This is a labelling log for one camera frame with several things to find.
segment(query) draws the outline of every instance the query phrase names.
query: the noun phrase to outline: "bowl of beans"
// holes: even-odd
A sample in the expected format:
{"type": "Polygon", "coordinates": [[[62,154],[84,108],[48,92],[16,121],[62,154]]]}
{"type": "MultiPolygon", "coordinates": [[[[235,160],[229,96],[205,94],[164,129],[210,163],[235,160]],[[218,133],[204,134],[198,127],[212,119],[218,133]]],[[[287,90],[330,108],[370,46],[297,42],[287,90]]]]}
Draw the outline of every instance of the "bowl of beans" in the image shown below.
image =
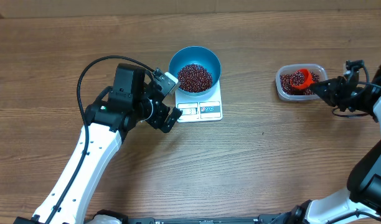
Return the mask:
{"type": "Polygon", "coordinates": [[[276,89],[281,100],[305,101],[319,99],[309,88],[299,90],[292,86],[292,84],[300,85],[304,83],[304,75],[300,72],[301,69],[306,69],[311,73],[313,82],[327,80],[326,71],[320,65],[296,64],[281,67],[276,73],[276,89]]]}
{"type": "Polygon", "coordinates": [[[169,73],[180,81],[178,91],[190,96],[200,96],[208,93],[219,81],[221,63],[205,47],[186,47],[171,59],[169,73]]]}

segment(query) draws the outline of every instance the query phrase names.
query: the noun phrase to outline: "wooden table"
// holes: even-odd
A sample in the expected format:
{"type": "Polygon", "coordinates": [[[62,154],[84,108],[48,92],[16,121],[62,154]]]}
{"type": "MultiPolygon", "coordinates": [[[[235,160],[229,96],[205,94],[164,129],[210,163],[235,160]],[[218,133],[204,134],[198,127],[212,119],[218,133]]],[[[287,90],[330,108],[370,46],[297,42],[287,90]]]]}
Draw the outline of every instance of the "wooden table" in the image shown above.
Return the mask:
{"type": "MultiPolygon", "coordinates": [[[[75,87],[89,62],[118,54],[167,70],[190,45],[221,60],[223,120],[176,124],[169,134],[134,128],[88,218],[102,208],[155,218],[289,211],[343,188],[380,139],[370,117],[279,100],[274,80],[294,63],[318,63],[334,78],[349,59],[364,59],[372,77],[381,10],[0,20],[0,223],[30,218],[59,178],[82,126],[75,87]]],[[[84,105],[113,83],[119,62],[90,70],[84,105]]]]}

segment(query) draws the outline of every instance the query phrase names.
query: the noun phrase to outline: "red bean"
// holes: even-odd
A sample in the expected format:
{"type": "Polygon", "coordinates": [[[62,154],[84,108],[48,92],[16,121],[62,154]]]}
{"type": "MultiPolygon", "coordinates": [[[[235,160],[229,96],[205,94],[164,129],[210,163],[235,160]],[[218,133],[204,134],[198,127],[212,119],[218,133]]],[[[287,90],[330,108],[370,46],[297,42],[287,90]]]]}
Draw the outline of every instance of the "red bean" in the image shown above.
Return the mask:
{"type": "Polygon", "coordinates": [[[213,84],[211,73],[203,66],[190,64],[178,72],[179,88],[190,93],[200,93],[208,90],[213,84]]]}
{"type": "MultiPolygon", "coordinates": [[[[319,75],[311,72],[314,82],[319,82],[319,75]]],[[[293,79],[294,85],[301,85],[304,83],[304,75],[301,72],[295,72],[293,74],[281,75],[280,76],[280,85],[282,90],[289,95],[313,95],[314,93],[309,89],[297,90],[293,88],[290,84],[290,79],[293,79]]]]}

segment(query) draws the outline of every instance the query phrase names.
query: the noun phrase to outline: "digital kitchen scale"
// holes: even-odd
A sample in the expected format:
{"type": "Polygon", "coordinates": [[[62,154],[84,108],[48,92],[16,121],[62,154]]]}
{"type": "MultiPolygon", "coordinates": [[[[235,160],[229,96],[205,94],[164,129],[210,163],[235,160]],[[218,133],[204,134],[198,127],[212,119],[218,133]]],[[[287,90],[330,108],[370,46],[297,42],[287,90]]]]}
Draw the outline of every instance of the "digital kitchen scale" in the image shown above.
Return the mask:
{"type": "Polygon", "coordinates": [[[189,96],[176,90],[176,107],[182,111],[179,123],[220,121],[222,119],[222,101],[220,82],[204,95],[189,96]]]}

